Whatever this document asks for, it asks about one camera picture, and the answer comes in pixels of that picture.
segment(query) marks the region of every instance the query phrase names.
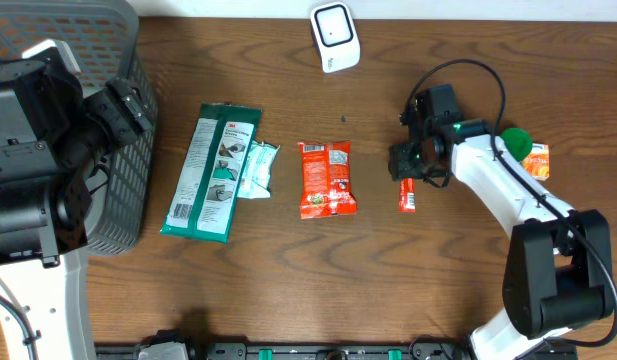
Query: orange package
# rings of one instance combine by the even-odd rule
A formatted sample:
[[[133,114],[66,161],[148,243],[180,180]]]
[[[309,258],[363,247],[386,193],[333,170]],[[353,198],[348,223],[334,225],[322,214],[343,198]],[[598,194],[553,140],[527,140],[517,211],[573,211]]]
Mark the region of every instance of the orange package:
[[[403,179],[399,185],[399,211],[415,212],[415,179]]]
[[[355,214],[357,201],[350,192],[350,141],[300,142],[299,152],[304,173],[301,218]]]
[[[544,181],[550,177],[550,152],[548,145],[532,144],[530,154],[521,165],[535,179]]]

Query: green round object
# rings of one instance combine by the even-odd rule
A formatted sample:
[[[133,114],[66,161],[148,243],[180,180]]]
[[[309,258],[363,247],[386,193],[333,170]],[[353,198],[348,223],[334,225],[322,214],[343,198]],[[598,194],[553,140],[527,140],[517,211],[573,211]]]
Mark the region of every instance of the green round object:
[[[532,150],[532,138],[523,129],[506,129],[501,133],[501,138],[504,139],[504,143],[508,151],[510,151],[510,155],[517,161],[525,159]]]

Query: red package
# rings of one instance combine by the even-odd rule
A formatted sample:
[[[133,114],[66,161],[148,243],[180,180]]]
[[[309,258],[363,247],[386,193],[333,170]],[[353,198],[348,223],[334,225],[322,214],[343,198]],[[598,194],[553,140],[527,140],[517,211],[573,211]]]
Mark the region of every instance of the red package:
[[[415,179],[403,179],[399,185],[399,211],[415,212]]]
[[[300,142],[304,173],[301,218],[311,219],[357,212],[350,192],[350,141]]]

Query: wood grain surface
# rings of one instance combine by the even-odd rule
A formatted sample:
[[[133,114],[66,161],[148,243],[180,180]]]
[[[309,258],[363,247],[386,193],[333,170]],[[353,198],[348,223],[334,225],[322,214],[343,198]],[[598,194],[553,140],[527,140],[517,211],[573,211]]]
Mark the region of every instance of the wood grain surface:
[[[306,20],[142,19],[139,52],[160,123],[141,242],[91,258],[97,342],[180,327],[202,340],[407,343],[484,324],[503,306],[503,230],[457,181],[418,183],[417,213],[397,212],[387,170],[388,146],[407,137],[397,116],[413,85],[459,57],[494,67],[508,92],[505,121],[550,144],[545,186],[606,216],[617,281],[617,24],[356,25],[361,62],[324,74]],[[494,120],[499,96],[485,72],[457,66],[429,85],[444,82],[468,117]],[[226,101],[262,108],[257,140],[281,145],[272,198],[238,201],[227,245],[160,236],[199,107]],[[299,219],[299,140],[352,141],[357,215]],[[571,336],[597,339],[610,324]],[[617,359],[617,340],[580,355]]]

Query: white wall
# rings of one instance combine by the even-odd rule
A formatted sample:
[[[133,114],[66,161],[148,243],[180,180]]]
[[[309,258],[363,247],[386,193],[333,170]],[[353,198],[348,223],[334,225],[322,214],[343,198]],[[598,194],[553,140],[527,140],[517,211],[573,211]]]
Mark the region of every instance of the white wall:
[[[308,18],[314,0],[127,0],[140,16]],[[347,0],[357,19],[617,21],[617,0]]]

